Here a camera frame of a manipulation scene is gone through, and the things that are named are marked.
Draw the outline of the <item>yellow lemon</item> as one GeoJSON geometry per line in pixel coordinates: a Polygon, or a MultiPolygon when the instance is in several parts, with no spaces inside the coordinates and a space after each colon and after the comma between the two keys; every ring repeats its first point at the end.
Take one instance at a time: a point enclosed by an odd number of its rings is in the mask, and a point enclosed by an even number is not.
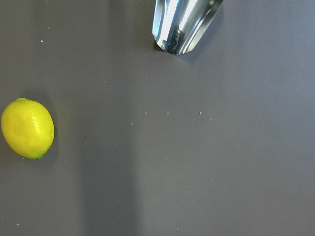
{"type": "Polygon", "coordinates": [[[18,98],[5,108],[1,130],[8,145],[28,159],[42,158],[55,135],[49,111],[39,102],[26,98],[18,98]]]}

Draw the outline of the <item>shiny metal scoop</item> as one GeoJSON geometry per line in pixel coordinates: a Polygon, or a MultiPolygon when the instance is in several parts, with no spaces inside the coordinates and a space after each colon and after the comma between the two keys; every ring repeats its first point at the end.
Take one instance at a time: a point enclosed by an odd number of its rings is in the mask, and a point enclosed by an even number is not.
{"type": "Polygon", "coordinates": [[[152,34],[165,52],[191,52],[219,11],[221,0],[157,0],[152,34]]]}

